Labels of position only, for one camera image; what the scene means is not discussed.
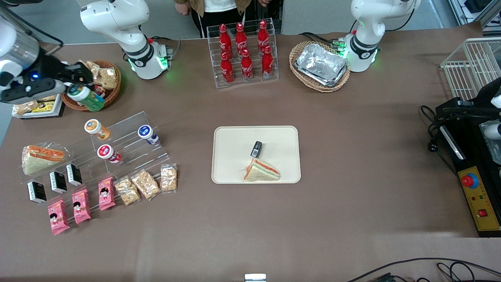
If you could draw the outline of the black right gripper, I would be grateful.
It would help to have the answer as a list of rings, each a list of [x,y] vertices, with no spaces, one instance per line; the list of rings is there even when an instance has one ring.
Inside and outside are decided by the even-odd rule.
[[[27,68],[27,83],[33,84],[41,79],[50,78],[65,83],[93,86],[93,73],[82,62],[68,65],[53,55],[41,52],[37,59]]]

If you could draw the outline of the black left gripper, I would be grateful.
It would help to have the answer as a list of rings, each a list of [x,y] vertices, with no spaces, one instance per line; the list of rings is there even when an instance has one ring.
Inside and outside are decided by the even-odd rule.
[[[473,103],[470,108],[463,102],[446,102],[436,107],[436,112],[442,113],[442,119],[461,119],[467,117],[467,114],[462,112],[467,109],[467,113],[474,116],[500,119],[501,77],[483,86],[469,102]]]

